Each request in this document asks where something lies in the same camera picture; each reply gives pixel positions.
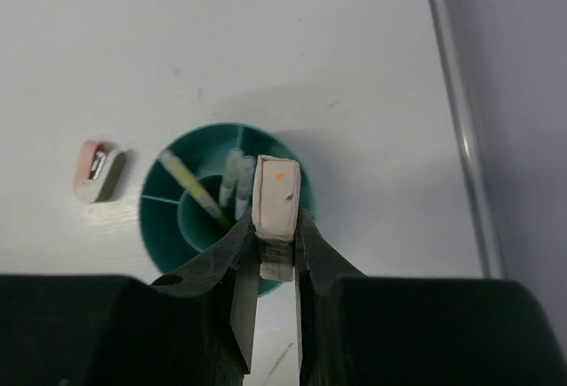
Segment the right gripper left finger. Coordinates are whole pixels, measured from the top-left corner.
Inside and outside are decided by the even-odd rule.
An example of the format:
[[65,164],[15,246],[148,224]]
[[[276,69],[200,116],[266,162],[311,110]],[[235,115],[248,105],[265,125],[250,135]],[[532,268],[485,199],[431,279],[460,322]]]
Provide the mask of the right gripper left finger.
[[258,253],[249,216],[145,284],[125,275],[1,278],[4,385],[239,385],[250,372]]

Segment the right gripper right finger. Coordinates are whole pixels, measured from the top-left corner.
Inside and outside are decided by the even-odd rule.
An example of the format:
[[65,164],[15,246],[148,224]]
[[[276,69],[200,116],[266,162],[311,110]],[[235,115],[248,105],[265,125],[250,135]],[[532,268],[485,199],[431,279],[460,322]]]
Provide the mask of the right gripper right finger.
[[307,212],[295,232],[303,385],[546,385],[549,325],[518,282],[372,277]]

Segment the white eraser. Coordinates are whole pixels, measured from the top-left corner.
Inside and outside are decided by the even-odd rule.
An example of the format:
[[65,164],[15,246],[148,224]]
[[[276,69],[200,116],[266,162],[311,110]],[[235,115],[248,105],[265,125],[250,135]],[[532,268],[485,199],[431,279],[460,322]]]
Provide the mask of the white eraser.
[[252,190],[252,224],[260,240],[260,277],[294,280],[293,240],[299,214],[299,163],[260,155]]

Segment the yellow highlighter pen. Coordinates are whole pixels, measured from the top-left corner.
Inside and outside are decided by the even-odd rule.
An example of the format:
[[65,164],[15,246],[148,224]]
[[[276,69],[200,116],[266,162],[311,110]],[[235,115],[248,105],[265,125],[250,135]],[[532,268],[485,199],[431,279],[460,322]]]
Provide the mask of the yellow highlighter pen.
[[220,206],[180,158],[172,151],[164,150],[159,154],[158,161],[209,216],[223,228],[230,229],[231,224]]

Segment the purple highlighter pen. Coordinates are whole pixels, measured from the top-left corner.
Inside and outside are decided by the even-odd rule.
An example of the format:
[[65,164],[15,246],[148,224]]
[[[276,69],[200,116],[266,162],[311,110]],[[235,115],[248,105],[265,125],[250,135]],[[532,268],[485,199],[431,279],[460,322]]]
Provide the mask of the purple highlighter pen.
[[235,196],[235,220],[239,220],[248,209],[250,199],[252,198],[255,166],[255,157],[244,156],[241,159]]

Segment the green highlighter pen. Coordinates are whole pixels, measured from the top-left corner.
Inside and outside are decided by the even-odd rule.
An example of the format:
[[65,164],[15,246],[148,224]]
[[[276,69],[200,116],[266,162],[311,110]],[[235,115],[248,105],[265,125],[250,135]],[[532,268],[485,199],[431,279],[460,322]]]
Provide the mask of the green highlighter pen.
[[244,153],[239,148],[230,149],[225,159],[224,171],[219,188],[219,205],[226,208],[235,190],[241,159]]

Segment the teal round pen holder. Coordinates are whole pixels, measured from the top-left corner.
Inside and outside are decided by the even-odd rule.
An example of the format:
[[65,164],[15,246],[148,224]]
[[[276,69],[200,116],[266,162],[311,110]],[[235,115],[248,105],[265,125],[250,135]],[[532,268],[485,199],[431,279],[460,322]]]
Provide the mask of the teal round pen holder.
[[[219,195],[226,158],[234,148],[241,149],[246,156],[299,159],[276,136],[239,123],[198,127],[178,137],[167,148],[214,198]],[[144,180],[138,217],[144,246],[163,273],[194,259],[227,232],[158,160],[153,162]]]

